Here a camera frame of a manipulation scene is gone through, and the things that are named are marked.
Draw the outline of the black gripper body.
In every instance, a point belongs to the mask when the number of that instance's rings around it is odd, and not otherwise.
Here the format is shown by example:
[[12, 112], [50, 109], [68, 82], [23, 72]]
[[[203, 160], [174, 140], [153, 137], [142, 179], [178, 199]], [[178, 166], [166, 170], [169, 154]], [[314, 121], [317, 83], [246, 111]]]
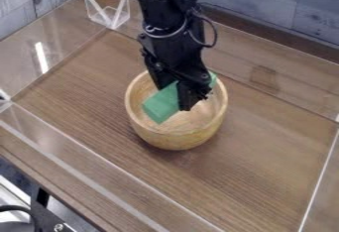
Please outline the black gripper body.
[[142, 54], [143, 50], [149, 50], [155, 56], [169, 55], [175, 60], [170, 71], [178, 83], [185, 81], [211, 86], [213, 77], [202, 52], [217, 42], [206, 43], [205, 23], [211, 20], [205, 16], [201, 6], [194, 4], [182, 9], [170, 0], [138, 2], [143, 17], [143, 31], [138, 36]]

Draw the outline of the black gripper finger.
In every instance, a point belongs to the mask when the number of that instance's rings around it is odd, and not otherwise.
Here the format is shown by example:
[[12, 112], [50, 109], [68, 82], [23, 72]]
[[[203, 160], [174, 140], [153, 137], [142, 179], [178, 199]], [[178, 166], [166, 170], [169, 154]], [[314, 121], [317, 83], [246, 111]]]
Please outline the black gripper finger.
[[179, 110], [190, 111], [199, 101], [209, 98], [209, 93], [213, 90], [210, 85], [190, 84], [181, 81], [177, 84], [178, 98], [179, 98]]
[[175, 60], [169, 55], [155, 56], [149, 50], [143, 50], [143, 57], [154, 84], [162, 90], [175, 81], [175, 77], [170, 71]]

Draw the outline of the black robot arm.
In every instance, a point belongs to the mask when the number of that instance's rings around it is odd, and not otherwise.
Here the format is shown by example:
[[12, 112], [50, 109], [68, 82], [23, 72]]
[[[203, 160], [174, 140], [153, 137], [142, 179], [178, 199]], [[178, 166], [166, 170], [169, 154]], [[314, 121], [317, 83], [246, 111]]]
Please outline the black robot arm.
[[155, 86], [175, 86], [179, 109], [209, 98], [213, 77], [202, 59], [206, 42], [199, 0], [136, 0], [142, 12], [138, 42]]

